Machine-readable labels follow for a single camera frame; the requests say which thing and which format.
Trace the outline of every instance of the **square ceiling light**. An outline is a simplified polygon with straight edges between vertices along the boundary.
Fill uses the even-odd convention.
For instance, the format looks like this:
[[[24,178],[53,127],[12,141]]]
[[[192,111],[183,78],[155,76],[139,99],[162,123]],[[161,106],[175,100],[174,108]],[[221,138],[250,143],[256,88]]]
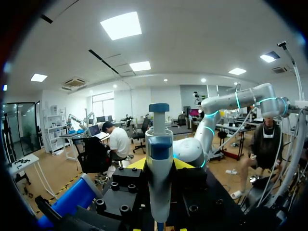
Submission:
[[[140,63],[133,63],[133,64],[129,64],[129,65],[130,65],[131,69],[133,69],[133,71],[144,71],[144,70],[150,70],[151,69],[149,61],[140,62]]]
[[[111,40],[142,34],[137,12],[125,13],[101,22]]]
[[[240,68],[235,68],[235,69],[229,71],[230,74],[234,74],[234,75],[237,75],[237,76],[242,74],[242,73],[245,73],[245,72],[246,72],[246,70],[240,69]]]
[[[271,51],[267,54],[261,55],[260,58],[268,63],[271,63],[271,62],[274,62],[276,59],[279,59],[280,56],[276,52]]]
[[[47,78],[47,76],[45,76],[45,75],[34,74],[34,75],[32,76],[32,78],[31,78],[31,81],[43,82],[46,78]]]

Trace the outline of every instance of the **dark jacket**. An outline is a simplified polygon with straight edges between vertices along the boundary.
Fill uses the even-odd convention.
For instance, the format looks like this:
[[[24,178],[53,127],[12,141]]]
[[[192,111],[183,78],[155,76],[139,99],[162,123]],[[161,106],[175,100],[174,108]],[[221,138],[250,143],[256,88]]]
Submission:
[[[263,129],[265,130],[265,133],[270,134],[269,128],[264,123],[255,130],[250,144],[252,153],[256,155],[257,158],[266,158],[275,161],[277,150],[279,148],[278,159],[282,160],[283,136],[279,147],[280,127],[274,122],[273,129],[275,129],[275,134],[273,138],[264,138]]]

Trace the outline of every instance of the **yellow black hazard tape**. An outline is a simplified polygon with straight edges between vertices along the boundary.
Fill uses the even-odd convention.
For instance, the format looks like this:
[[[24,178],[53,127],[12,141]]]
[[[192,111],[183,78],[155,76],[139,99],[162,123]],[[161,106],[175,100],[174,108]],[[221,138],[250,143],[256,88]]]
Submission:
[[[80,172],[78,173],[78,175],[76,175],[74,178],[72,178],[64,187],[62,187],[55,195],[59,195],[60,192],[62,192],[63,190],[67,190],[69,189],[68,185],[70,185],[74,180],[78,179],[80,177],[80,175],[82,174],[83,172]],[[52,197],[48,200],[48,202],[52,205],[52,201],[55,199],[55,197]]]

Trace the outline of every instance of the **shorts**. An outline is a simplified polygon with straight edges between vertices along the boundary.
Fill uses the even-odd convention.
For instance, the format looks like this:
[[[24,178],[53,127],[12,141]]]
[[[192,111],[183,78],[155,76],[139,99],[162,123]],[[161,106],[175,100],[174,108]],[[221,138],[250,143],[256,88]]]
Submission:
[[[110,151],[110,153],[109,153],[109,156],[110,156],[110,159],[111,160],[115,160],[115,161],[121,161],[121,160],[124,160],[125,158],[123,158],[123,157],[120,157],[120,156],[118,156],[115,152],[113,152],[113,151]]]
[[[251,166],[253,169],[257,169],[258,167],[263,168],[263,169],[272,169],[272,167],[275,164],[275,157],[274,159],[270,157],[265,157],[265,156],[258,156],[256,157],[257,165]]]

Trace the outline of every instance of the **man sitting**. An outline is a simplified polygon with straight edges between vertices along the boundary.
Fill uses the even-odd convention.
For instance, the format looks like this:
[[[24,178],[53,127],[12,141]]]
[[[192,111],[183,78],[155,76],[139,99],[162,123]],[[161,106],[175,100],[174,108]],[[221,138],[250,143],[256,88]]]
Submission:
[[[255,169],[257,167],[272,169],[273,165],[275,165],[278,172],[275,177],[271,179],[271,181],[276,181],[282,170],[280,163],[282,160],[283,138],[279,147],[280,133],[280,127],[275,123],[273,118],[265,118],[264,123],[255,130],[250,144],[250,158],[247,157],[241,161],[241,189],[231,194],[233,199],[237,199],[242,196],[246,190],[248,167],[253,167]]]
[[[110,158],[112,160],[126,158],[130,149],[130,140],[126,131],[122,128],[115,127],[109,121],[103,124],[102,131],[110,134]]]

